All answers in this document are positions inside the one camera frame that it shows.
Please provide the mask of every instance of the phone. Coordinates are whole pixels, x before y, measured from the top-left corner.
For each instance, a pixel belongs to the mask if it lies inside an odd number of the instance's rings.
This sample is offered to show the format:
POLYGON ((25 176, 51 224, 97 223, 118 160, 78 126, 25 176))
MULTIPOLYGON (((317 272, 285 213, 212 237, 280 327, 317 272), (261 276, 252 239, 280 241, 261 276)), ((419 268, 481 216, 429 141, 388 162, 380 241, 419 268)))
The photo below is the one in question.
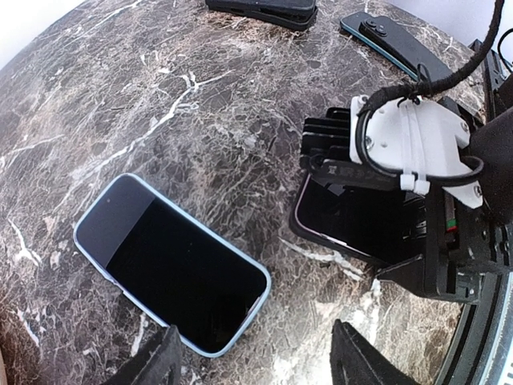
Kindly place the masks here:
POLYGON ((309 174, 297 194, 290 228, 377 267, 395 265, 426 248, 421 197, 321 182, 309 174))
POLYGON ((264 266, 136 175, 103 190, 74 239, 106 279, 205 357, 226 353, 269 295, 264 266))

